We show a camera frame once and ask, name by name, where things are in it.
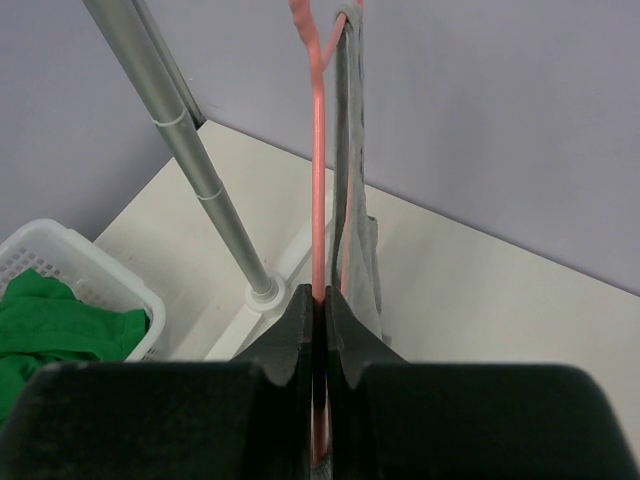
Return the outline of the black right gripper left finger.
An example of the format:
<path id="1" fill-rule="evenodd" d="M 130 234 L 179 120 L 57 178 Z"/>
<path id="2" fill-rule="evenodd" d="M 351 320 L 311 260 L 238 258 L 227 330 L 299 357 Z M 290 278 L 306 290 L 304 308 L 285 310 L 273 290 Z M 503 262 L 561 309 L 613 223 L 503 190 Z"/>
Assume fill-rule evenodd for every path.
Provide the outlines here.
<path id="1" fill-rule="evenodd" d="M 1 432 L 5 479 L 306 479 L 312 300 L 226 362 L 59 363 Z"/>

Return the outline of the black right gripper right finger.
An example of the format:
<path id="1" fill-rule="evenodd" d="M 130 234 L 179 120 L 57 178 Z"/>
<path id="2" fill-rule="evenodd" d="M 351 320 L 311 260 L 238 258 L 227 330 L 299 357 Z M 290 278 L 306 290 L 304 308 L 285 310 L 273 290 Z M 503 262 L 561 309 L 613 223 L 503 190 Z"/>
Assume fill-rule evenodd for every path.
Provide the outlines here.
<path id="1" fill-rule="evenodd" d="M 338 479 L 629 479 L 606 396 L 557 364 L 411 363 L 326 292 Z"/>

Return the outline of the grey tank top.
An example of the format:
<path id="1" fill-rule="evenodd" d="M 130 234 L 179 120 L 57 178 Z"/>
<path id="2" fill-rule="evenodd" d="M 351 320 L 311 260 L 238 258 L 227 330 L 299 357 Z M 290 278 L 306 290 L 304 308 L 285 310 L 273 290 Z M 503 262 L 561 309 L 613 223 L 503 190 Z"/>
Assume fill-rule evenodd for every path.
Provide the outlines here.
<path id="1" fill-rule="evenodd" d="M 363 8 L 343 4 L 344 26 L 332 41 L 335 63 L 333 229 L 327 276 L 355 318 L 384 345 L 381 319 L 378 222 L 367 212 L 364 127 Z"/>

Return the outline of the green tank top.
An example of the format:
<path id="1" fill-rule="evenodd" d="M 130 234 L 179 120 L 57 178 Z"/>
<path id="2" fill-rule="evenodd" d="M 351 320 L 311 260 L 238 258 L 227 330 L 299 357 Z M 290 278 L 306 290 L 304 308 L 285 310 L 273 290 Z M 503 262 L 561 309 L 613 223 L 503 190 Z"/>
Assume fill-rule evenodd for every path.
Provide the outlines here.
<path id="1" fill-rule="evenodd" d="M 1 300 L 1 419 L 30 378 L 57 362 L 120 362 L 147 333 L 144 310 L 114 312 L 76 298 L 63 282 L 27 270 Z"/>

